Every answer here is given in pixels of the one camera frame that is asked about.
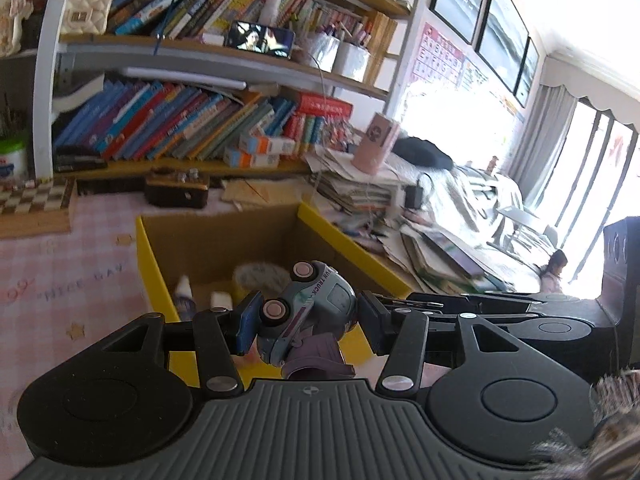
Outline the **white charger cube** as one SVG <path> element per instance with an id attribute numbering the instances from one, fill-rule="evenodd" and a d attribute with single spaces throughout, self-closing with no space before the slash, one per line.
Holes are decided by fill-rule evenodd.
<path id="1" fill-rule="evenodd" d="M 228 292 L 211 292 L 209 297 L 209 309 L 215 312 L 231 311 L 233 299 Z"/>

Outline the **yellow packing tape roll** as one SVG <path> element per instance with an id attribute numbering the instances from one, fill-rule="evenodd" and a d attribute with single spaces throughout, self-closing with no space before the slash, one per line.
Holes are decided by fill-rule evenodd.
<path id="1" fill-rule="evenodd" d="M 236 304 L 252 290 L 266 299 L 274 299 L 291 283 L 288 270 L 269 262 L 248 262 L 237 266 L 232 274 L 232 298 Z"/>

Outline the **white spray bottle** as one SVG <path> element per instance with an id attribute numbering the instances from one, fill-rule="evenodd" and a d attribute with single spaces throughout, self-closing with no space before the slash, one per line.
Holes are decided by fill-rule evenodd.
<path id="1" fill-rule="evenodd" d="M 174 291 L 174 306 L 181 322 L 189 322 L 194 318 L 198 307 L 193 298 L 190 280 L 186 275 L 181 275 L 178 279 Z"/>

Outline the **child sitting on floor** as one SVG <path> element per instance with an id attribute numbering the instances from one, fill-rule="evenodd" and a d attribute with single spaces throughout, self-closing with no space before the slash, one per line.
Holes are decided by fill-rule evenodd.
<path id="1" fill-rule="evenodd" d="M 540 269 L 540 291 L 543 294 L 560 294 L 562 292 L 561 274 L 568 263 L 562 249 L 556 250 L 548 263 Z"/>

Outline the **black power adapter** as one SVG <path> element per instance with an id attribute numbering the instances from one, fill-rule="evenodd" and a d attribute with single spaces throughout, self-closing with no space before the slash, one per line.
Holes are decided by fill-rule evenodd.
<path id="1" fill-rule="evenodd" d="M 404 208 L 420 210 L 424 203 L 424 188 L 421 185 L 408 185 L 405 188 Z"/>

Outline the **brown wooden small box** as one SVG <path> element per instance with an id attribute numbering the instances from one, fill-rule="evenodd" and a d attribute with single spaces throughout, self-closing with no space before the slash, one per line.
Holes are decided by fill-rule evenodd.
<path id="1" fill-rule="evenodd" d="M 203 209 L 208 203 L 209 178 L 196 168 L 157 168 L 144 180 L 146 201 L 160 208 Z"/>

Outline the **pink cylindrical cup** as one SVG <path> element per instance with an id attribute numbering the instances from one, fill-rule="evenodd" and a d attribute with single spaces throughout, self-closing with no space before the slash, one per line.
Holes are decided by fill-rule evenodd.
<path id="1" fill-rule="evenodd" d="M 399 122 L 376 113 L 356 148 L 352 159 L 354 167 L 364 174 L 377 174 L 390 154 L 399 131 Z"/>

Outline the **orange white medicine box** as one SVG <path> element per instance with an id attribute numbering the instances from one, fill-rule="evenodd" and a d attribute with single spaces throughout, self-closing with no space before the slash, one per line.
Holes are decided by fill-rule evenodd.
<path id="1" fill-rule="evenodd" d="M 292 155 L 296 141 L 286 136 L 240 136 L 239 149 L 251 155 Z"/>

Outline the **black cap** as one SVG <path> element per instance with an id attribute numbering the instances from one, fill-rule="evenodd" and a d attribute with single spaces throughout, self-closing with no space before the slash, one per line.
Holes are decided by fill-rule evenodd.
<path id="1" fill-rule="evenodd" d="M 392 152 L 417 167 L 445 170 L 454 168 L 454 162 L 449 155 L 434 143 L 414 136 L 398 139 Z"/>

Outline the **pink checkered tablecloth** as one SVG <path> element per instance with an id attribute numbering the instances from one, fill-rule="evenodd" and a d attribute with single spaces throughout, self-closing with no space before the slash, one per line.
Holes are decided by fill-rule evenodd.
<path id="1" fill-rule="evenodd" d="M 1 243 L 1 475 L 32 459 L 17 401 L 36 378 L 149 309 L 136 220 L 140 193 L 76 198 L 72 229 Z"/>

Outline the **red thick book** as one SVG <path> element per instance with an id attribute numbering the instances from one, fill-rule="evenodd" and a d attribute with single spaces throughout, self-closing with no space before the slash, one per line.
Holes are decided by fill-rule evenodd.
<path id="1" fill-rule="evenodd" d="M 312 92 L 299 92 L 297 110 L 303 115 L 349 119 L 352 104 Z"/>

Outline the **wooden chess board box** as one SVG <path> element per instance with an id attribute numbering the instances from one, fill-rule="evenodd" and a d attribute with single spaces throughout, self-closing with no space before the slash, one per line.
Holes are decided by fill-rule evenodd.
<path id="1" fill-rule="evenodd" d="M 1 185 L 2 240 L 72 230 L 76 182 L 69 178 Z"/>

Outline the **smartphone on shelf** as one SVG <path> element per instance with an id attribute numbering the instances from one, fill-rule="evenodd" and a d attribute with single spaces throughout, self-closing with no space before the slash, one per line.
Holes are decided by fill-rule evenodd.
<path id="1" fill-rule="evenodd" d="M 227 32 L 224 45 L 234 50 L 254 52 L 272 58 L 289 58 L 295 32 L 257 23 L 235 21 Z"/>

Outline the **green lid white jar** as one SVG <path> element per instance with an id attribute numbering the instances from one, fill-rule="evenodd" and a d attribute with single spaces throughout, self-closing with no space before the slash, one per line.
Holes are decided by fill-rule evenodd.
<path id="1" fill-rule="evenodd" d="M 28 177 L 28 141 L 25 133 L 4 136 L 0 144 L 0 178 L 23 181 Z"/>

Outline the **white quilted handbag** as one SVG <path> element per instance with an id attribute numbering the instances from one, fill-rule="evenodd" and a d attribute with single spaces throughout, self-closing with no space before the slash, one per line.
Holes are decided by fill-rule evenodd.
<path id="1" fill-rule="evenodd" d="M 62 35 L 103 35 L 113 0 L 66 0 Z"/>

